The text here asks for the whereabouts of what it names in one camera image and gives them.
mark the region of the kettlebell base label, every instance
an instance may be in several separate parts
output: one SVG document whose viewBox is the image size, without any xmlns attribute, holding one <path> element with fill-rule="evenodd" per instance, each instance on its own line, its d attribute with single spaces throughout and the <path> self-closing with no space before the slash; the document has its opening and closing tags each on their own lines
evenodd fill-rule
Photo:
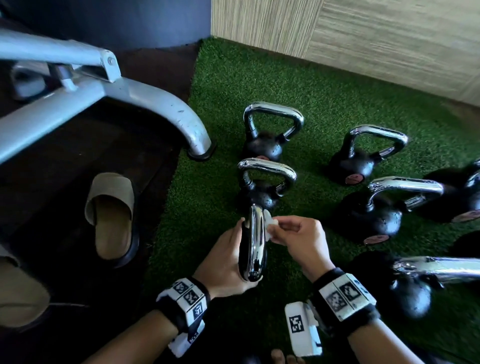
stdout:
<svg viewBox="0 0 480 364">
<path fill-rule="evenodd" d="M 465 222 L 465 221 L 475 220 L 476 218 L 480 218 L 480 210 L 472 210 L 472 211 L 457 215 L 452 219 L 452 222 Z"/>
<path fill-rule="evenodd" d="M 363 243 L 365 245 L 374 245 L 386 242 L 388 239 L 390 239 L 390 236 L 388 235 L 373 235 L 366 238 Z"/>
<path fill-rule="evenodd" d="M 358 184 L 362 181 L 363 181 L 363 175 L 361 175 L 360 173 L 354 173 L 347 176 L 347 178 L 345 178 L 346 184 Z"/>
</svg>

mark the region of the green turf mat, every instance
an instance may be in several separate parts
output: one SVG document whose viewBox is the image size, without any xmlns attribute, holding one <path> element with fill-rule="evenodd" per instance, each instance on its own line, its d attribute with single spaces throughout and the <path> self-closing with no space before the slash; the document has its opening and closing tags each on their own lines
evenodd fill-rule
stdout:
<svg viewBox="0 0 480 364">
<path fill-rule="evenodd" d="M 462 166 L 480 155 L 479 141 L 462 130 L 439 97 L 209 39 L 200 49 L 190 106 L 218 140 L 218 148 L 205 163 L 181 154 L 150 260 L 145 282 L 148 293 L 192 274 L 217 237 L 240 218 L 234 207 L 239 190 L 236 165 L 245 138 L 242 113 L 253 101 L 292 106 L 305 117 L 304 129 L 286 145 L 282 157 L 297 172 L 298 182 L 274 215 L 323 219 L 344 196 L 360 188 L 336 185 L 321 172 L 340 148 L 344 134 L 359 124 L 398 129 L 410 137 L 409 145 L 381 163 L 372 178 L 421 178 L 431 170 Z M 285 131 L 290 123 L 264 115 L 255 120 L 259 129 L 275 132 Z M 359 146 L 372 151 L 387 144 L 368 136 L 359 138 Z M 456 238 L 478 228 L 480 223 L 475 221 L 441 225 L 412 213 L 405 216 L 395 239 L 379 248 L 402 255 L 442 255 Z M 366 249 L 328 229 L 326 233 L 335 262 L 347 262 Z M 284 307 L 304 300 L 310 290 L 285 248 L 271 244 L 267 273 L 258 288 L 240 297 L 215 300 L 206 323 L 253 335 L 265 349 L 291 352 Z M 479 303 L 470 288 L 449 286 L 434 295 L 426 318 L 387 323 L 412 343 L 476 360 L 480 354 Z M 325 344 L 322 360 L 328 361 Z"/>
</svg>

